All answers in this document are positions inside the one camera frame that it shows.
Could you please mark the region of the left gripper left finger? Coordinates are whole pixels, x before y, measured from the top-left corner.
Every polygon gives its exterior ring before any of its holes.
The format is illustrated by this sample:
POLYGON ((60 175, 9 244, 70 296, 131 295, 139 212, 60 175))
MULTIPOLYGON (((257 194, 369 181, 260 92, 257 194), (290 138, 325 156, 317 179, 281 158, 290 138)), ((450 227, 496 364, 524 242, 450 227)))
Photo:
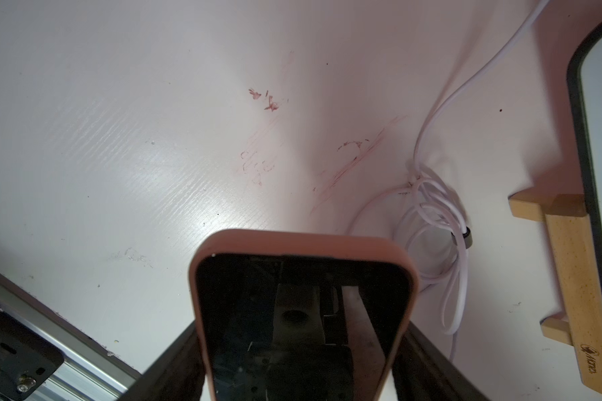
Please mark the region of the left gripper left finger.
POLYGON ((119 401, 199 401, 206 371, 192 322, 119 401))

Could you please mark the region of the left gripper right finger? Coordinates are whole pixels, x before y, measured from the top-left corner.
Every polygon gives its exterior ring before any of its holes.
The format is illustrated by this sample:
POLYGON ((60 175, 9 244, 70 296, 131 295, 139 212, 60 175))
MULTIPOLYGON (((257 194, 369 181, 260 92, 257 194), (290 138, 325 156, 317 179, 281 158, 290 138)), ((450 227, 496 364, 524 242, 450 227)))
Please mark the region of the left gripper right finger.
POLYGON ((488 400, 414 324, 401 339, 392 375, 399 401, 488 400))

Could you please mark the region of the black phone pink case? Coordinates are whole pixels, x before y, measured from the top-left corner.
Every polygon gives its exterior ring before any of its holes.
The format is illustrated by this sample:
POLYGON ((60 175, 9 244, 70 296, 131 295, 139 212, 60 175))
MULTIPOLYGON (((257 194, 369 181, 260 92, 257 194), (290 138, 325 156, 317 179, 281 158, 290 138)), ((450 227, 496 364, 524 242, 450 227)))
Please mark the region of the black phone pink case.
POLYGON ((224 230, 189 270, 213 400, 377 400, 419 280, 378 237, 224 230))

